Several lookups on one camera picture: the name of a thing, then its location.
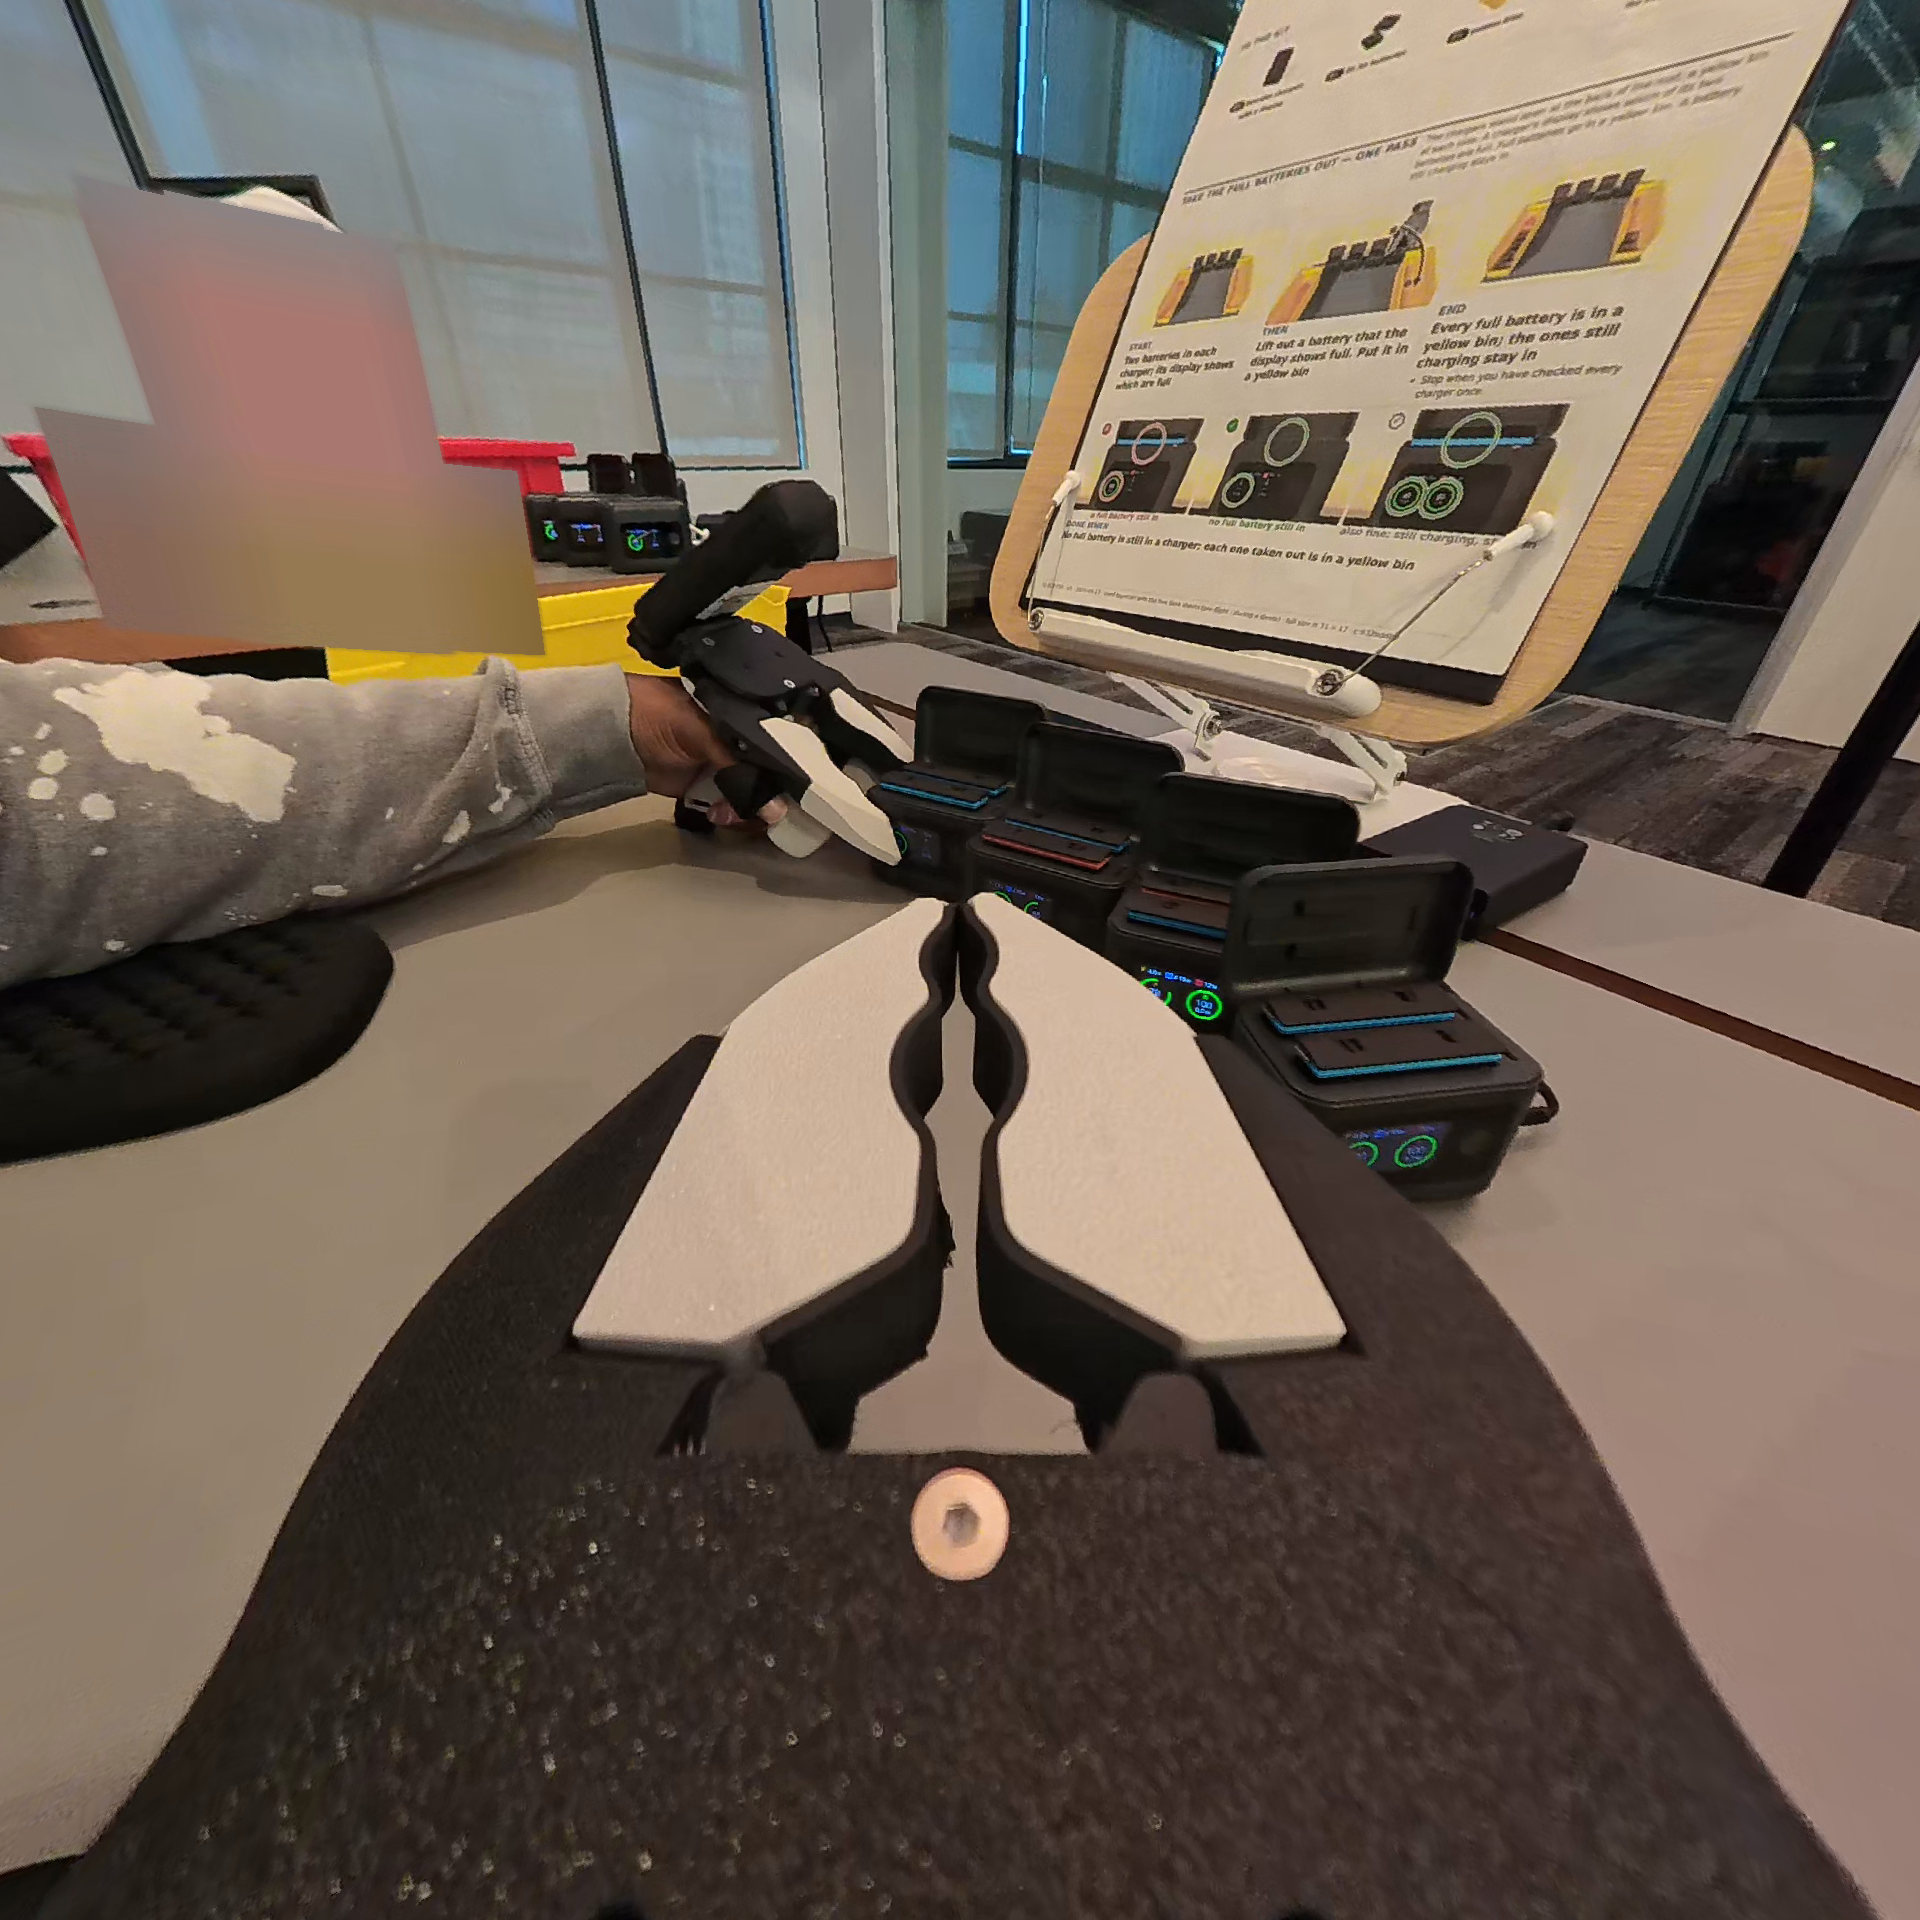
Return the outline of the person's left hand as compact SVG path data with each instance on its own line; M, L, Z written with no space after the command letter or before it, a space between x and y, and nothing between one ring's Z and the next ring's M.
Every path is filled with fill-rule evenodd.
M682 678L627 673L625 685L632 705L634 751L651 793L683 802L710 789L717 794L706 802L714 828L760 832L782 820L784 802L780 794L741 809L720 790L717 777L739 765L737 751L714 728L706 711L689 695Z

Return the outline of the printed instruction sheet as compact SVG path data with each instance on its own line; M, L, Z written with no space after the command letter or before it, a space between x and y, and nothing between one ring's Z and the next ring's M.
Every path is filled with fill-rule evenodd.
M1488 704L1845 5L1245 5L1026 600Z

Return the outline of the black stand pole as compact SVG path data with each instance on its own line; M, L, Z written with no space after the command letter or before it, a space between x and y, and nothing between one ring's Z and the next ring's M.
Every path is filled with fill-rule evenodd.
M1772 860L1768 890L1805 898L1830 864L1882 775L1917 725L1920 630L1910 629L1884 680L1868 698L1828 773Z

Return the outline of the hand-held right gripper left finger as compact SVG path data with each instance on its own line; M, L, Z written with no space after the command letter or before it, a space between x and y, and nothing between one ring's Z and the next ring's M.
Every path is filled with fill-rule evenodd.
M921 898L729 1024L571 1324L581 1348L774 1375L817 1446L849 1446L944 1310L928 1112L953 959L953 906Z

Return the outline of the white stand base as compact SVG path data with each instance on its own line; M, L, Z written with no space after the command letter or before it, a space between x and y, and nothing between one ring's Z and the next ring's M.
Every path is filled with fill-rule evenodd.
M1190 773L1245 783L1306 783L1306 773L1293 773L1289 758L1275 758L1280 750L1272 741L1229 733L1209 698L1132 673L1115 673L1114 678L1173 721L1166 741L1180 748ZM1405 777L1405 754L1392 742L1322 721L1310 721L1308 730L1356 767L1356 780L1368 781L1370 804L1385 800Z

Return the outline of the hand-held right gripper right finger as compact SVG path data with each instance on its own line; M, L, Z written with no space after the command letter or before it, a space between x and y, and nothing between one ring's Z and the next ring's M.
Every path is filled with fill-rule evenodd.
M992 1124L977 1295L994 1350L1101 1448L1173 1378L1201 1448L1236 1433L1220 1370L1333 1352L1346 1324L1216 1074L1220 1048L1001 895L961 912L973 1085Z

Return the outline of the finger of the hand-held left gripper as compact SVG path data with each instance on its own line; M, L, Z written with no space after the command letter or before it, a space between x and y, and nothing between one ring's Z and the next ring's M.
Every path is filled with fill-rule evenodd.
M813 789L843 797L904 767L912 748L897 726L853 689L837 680L813 689L813 733L822 742L822 773L813 775Z
M813 721L792 716L768 716L757 721L760 765L774 775L784 815L768 828L773 846L788 856L819 853L829 837L849 842L885 869L901 864L901 847L892 817L870 800L870 789L825 794L813 789L822 773L822 742Z

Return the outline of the person's left forearm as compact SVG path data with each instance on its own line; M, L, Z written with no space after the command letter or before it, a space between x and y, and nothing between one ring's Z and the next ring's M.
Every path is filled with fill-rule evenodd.
M334 685L5 662L3 983L385 903L648 789L612 665Z

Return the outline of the yellow plastic bin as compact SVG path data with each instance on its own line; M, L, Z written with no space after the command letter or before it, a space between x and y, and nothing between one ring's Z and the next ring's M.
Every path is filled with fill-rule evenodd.
M520 671L564 665L618 665L629 673L672 677L672 665L643 661L629 645L634 609L656 586L641 576L612 585L552 592L540 596L545 648L534 656L505 656ZM485 666L481 653L372 653L328 652L328 678L339 685L372 680L464 678Z

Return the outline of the black power hub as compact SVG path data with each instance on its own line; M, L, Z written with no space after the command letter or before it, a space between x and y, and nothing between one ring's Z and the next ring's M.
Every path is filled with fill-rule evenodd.
M1379 856L1446 856L1473 877L1462 941L1569 890L1588 853L1585 838L1474 804L1451 804L1377 832L1361 849Z

